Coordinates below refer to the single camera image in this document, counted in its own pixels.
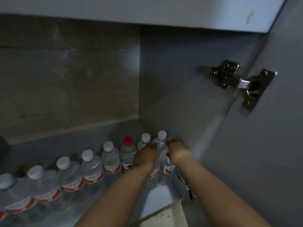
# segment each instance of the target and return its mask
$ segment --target beige floor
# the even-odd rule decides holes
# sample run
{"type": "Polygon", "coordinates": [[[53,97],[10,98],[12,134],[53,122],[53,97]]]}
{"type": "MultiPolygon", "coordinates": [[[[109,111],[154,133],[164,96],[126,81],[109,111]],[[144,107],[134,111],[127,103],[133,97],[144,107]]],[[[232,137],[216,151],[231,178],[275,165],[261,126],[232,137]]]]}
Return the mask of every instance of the beige floor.
{"type": "Polygon", "coordinates": [[[188,227],[181,201],[131,227],[188,227]]]}

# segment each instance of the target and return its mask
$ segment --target person's left hand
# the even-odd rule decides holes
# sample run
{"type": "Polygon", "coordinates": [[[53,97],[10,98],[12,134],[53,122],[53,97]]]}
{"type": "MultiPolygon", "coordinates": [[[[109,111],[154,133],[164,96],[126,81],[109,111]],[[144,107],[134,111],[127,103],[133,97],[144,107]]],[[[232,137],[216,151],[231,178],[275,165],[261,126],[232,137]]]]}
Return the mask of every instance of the person's left hand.
{"type": "Polygon", "coordinates": [[[154,165],[157,160],[157,144],[147,144],[146,147],[136,153],[133,160],[133,168],[141,168],[141,170],[146,173],[146,175],[150,175],[150,173],[154,169],[154,165]]]}

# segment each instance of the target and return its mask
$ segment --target hand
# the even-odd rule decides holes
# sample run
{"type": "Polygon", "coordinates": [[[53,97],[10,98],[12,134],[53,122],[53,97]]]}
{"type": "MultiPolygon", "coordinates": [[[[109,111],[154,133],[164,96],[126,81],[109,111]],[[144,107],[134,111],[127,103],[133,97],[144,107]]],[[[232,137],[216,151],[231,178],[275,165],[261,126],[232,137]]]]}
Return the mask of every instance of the hand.
{"type": "Polygon", "coordinates": [[[134,156],[133,165],[131,168],[140,167],[146,175],[154,170],[154,165],[157,160],[157,144],[147,144],[146,147],[139,150],[134,156]]]}
{"type": "Polygon", "coordinates": [[[180,141],[166,141],[166,145],[169,149],[169,152],[166,155],[176,167],[179,167],[180,163],[185,160],[185,158],[192,158],[189,149],[180,141]]]}

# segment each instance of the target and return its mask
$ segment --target person's right arm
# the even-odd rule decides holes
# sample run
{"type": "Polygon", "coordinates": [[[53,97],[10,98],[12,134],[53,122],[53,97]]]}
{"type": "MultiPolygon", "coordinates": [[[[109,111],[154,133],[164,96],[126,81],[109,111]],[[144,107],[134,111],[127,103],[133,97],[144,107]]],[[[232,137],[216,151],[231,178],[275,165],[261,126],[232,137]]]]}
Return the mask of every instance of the person's right arm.
{"type": "Polygon", "coordinates": [[[270,226],[227,185],[202,167],[183,143],[172,141],[167,142],[167,146],[167,156],[191,185],[212,226],[270,226]]]}

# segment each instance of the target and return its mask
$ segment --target person's left arm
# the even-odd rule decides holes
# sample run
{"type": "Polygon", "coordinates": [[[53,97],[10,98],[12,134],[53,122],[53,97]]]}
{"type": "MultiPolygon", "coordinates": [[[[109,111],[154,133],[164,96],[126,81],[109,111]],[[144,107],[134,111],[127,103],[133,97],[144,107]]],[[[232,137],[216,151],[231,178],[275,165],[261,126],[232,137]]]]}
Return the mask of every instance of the person's left arm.
{"type": "Polygon", "coordinates": [[[75,227],[126,226],[138,195],[157,159],[157,145],[147,145],[121,176],[76,223],[75,227]]]}

